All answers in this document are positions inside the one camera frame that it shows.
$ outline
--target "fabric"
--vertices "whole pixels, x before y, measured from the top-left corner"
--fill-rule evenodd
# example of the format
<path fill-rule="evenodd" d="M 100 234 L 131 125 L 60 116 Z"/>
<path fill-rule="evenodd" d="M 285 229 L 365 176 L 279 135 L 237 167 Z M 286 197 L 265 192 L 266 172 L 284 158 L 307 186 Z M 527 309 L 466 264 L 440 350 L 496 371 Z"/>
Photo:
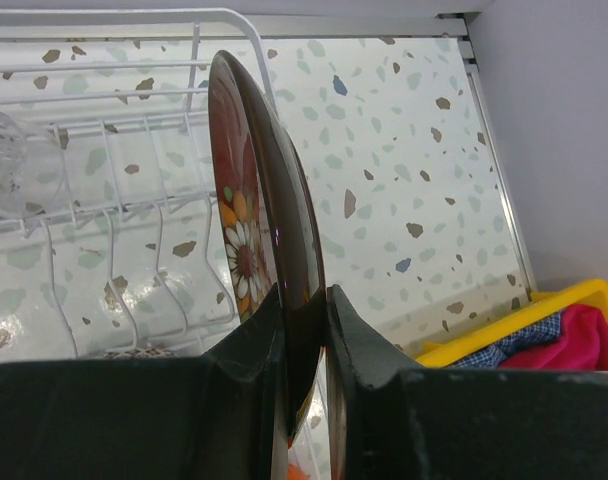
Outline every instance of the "fabric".
<path fill-rule="evenodd" d="M 608 370 L 608 324 L 602 312 L 585 305 L 573 305 L 562 315 L 562 334 L 550 345 L 520 352 L 503 368 L 548 370 Z"/>
<path fill-rule="evenodd" d="M 497 368 L 503 361 L 526 348 L 554 342 L 561 333 L 561 315 L 562 311 L 556 312 L 533 325 L 522 328 L 494 344 L 458 360 L 451 367 Z"/>

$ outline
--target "speckled wall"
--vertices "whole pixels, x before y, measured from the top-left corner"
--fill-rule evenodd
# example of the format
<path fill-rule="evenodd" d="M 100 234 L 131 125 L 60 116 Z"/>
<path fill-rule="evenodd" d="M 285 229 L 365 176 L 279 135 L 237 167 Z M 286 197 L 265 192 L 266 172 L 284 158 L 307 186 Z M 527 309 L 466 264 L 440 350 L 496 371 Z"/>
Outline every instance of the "speckled wall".
<path fill-rule="evenodd" d="M 200 58 L 221 48 L 258 78 L 247 42 L 204 41 Z M 279 113 L 308 177 L 328 284 L 341 284 L 358 312 L 409 352 L 422 339 L 457 335 L 525 301 L 455 40 L 269 40 L 265 48 Z M 186 59 L 190 51 L 188 41 L 7 43 L 0 45 L 0 64 L 106 67 L 115 61 Z M 197 74 L 196 84 L 206 86 L 208 69 Z M 213 188 L 205 119 L 193 125 L 196 153 L 185 130 L 164 122 L 152 122 L 160 127 L 153 145 L 141 136 L 138 115 L 176 111 L 182 96 L 173 89 L 186 85 L 187 77 L 186 67 L 9 71 L 0 75 L 0 95 L 142 91 L 57 105 L 23 101 L 7 109 L 34 121 L 92 118 L 94 112 L 117 119 L 105 122 L 112 166 L 101 135 L 64 129 L 71 195 L 78 208 L 86 208 L 114 205 L 118 193 L 122 202 L 155 198 L 160 181 L 170 195 L 199 191 L 195 165 L 206 175 L 205 187 Z M 169 93 L 146 94 L 158 89 Z M 197 96 L 195 104 L 205 108 L 205 96 Z M 119 120 L 126 117 L 135 120 Z M 153 149 L 160 170 L 154 168 Z M 226 302 L 217 283 L 203 274 L 208 258 L 230 287 L 220 230 L 210 232 L 204 257 L 203 204 L 173 213 L 164 209 L 164 218 L 160 269 L 171 291 L 191 324 L 208 324 L 209 335 L 225 333 L 235 322 L 208 323 L 226 314 Z M 181 325 L 177 302 L 153 278 L 156 222 L 153 210 L 128 224 L 115 217 L 113 280 L 145 334 Z M 101 217 L 80 230 L 70 224 L 52 229 L 56 291 L 81 353 L 128 341 L 130 335 L 106 290 L 107 231 Z M 53 314 L 47 258 L 40 229 L 28 240 L 17 232 L 0 235 L 2 359 L 70 354 Z"/>

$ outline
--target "floral pattern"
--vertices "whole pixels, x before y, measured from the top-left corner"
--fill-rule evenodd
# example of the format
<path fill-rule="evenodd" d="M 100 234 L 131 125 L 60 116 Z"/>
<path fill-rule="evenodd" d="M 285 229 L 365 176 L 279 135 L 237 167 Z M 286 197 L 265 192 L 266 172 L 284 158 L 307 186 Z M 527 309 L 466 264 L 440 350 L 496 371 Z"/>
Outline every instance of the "floral pattern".
<path fill-rule="evenodd" d="M 268 276 L 260 240 L 257 202 L 237 190 L 231 208 L 220 200 L 226 258 L 241 321 L 257 310 L 268 292 Z"/>

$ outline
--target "blue checkered cloth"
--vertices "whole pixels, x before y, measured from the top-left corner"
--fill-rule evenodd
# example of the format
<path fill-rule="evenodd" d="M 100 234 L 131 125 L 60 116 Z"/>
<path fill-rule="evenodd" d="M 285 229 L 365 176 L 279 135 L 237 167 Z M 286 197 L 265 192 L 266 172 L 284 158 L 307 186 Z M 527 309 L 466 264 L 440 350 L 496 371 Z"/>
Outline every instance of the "blue checkered cloth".
<path fill-rule="evenodd" d="M 511 333 L 508 337 L 458 360 L 451 367 L 497 368 L 504 360 L 522 350 L 554 342 L 562 333 L 562 312 L 563 310 L 556 312 L 533 325 Z"/>

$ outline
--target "white wall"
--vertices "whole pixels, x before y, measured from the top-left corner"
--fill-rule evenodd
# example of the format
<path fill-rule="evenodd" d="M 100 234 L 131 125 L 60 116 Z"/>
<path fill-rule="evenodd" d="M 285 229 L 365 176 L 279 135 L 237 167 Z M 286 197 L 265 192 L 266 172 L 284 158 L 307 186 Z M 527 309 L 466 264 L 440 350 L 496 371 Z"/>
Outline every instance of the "white wall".
<path fill-rule="evenodd" d="M 608 0 L 496 0 L 470 29 L 540 287 L 608 279 Z"/>
<path fill-rule="evenodd" d="M 480 11 L 493 0 L 0 0 L 0 8 L 228 7 L 245 14 L 434 17 Z"/>

